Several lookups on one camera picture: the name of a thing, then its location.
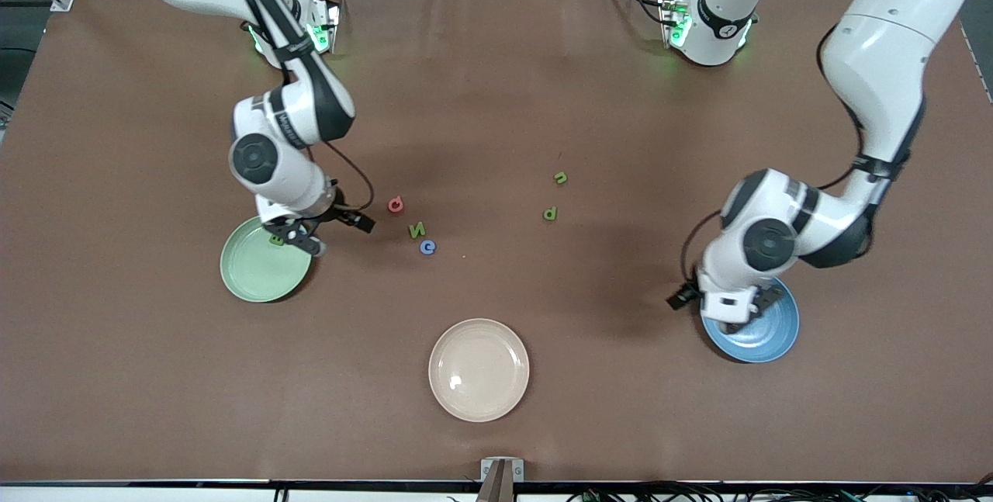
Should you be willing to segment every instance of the green plate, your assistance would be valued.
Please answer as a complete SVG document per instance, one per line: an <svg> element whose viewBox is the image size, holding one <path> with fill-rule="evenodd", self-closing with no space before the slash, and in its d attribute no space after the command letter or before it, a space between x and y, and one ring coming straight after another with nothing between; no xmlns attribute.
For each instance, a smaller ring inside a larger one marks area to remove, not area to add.
<svg viewBox="0 0 993 502"><path fill-rule="evenodd" d="M304 280L310 255L270 239L272 234L263 229L256 216L245 220L224 243L220 278L234 296L249 302L271 302L287 296Z"/></svg>

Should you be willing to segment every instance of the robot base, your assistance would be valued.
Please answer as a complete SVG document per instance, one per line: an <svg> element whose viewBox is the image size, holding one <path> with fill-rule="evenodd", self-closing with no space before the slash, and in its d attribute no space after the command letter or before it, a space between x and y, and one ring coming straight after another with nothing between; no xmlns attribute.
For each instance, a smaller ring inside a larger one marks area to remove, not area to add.
<svg viewBox="0 0 993 502"><path fill-rule="evenodd" d="M666 48L679 50L695 64L720 66L745 46L745 38L753 21L749 20L741 29L731 27L735 31L733 35L719 39L710 27L700 21L697 3L698 0L665 0L659 4L661 19L675 23L674 27L663 25L663 42Z"/></svg>
<svg viewBox="0 0 993 502"><path fill-rule="evenodd" d="M779 279L774 279L770 287L780 287L783 296L762 315L737 330L729 330L722 322L702 318L711 341L729 357L747 363L772 362L787 354L797 342L801 329L797 300Z"/></svg>

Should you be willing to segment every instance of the brown table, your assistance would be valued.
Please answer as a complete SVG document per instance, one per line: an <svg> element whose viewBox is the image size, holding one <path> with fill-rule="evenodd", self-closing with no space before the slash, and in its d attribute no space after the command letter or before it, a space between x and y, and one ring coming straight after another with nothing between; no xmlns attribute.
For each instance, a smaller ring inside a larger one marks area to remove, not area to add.
<svg viewBox="0 0 993 502"><path fill-rule="evenodd" d="M787 357L724 360L664 305L685 233L735 181L851 162L813 53L848 1L763 0L741 54L699 68L628 0L348 0L340 145L380 222L327 227L298 293L249 304L217 271L254 215L227 128L277 71L230 19L75 0L0 149L0 478L451 479L517 455L535 480L975 480L993 464L993 109L958 25L873 254L785 275ZM489 424L426 379L471 317L531 353L524 399Z"/></svg>

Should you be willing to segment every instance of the blue plate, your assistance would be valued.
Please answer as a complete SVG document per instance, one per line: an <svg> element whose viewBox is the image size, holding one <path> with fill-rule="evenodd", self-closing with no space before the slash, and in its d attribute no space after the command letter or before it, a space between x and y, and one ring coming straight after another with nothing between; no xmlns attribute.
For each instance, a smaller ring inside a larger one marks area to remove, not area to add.
<svg viewBox="0 0 993 502"><path fill-rule="evenodd" d="M779 279L785 294L766 308L762 316L748 322L738 333L721 331L721 322L703 318L703 328L717 347L728 356L747 363L772 362L787 354L801 332L801 312L797 300Z"/></svg>

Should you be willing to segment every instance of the plate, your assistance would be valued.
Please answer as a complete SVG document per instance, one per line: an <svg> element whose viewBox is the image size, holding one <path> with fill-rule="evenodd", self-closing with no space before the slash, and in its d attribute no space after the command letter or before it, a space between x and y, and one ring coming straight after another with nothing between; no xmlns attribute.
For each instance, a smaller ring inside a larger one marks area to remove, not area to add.
<svg viewBox="0 0 993 502"><path fill-rule="evenodd" d="M220 278L234 296L248 302L271 302L293 293L311 265L307 252L277 245L258 216L231 233L220 252Z"/></svg>
<svg viewBox="0 0 993 502"><path fill-rule="evenodd" d="M530 375L521 339L506 325L485 318L448 328L428 364L435 399L469 423L495 421L510 413L524 396Z"/></svg>
<svg viewBox="0 0 993 502"><path fill-rule="evenodd" d="M703 327L717 348L747 363L772 362L790 351L801 332L801 312L783 282L774 279L773 286L783 287L784 295L738 333L724 333L721 322L703 318Z"/></svg>

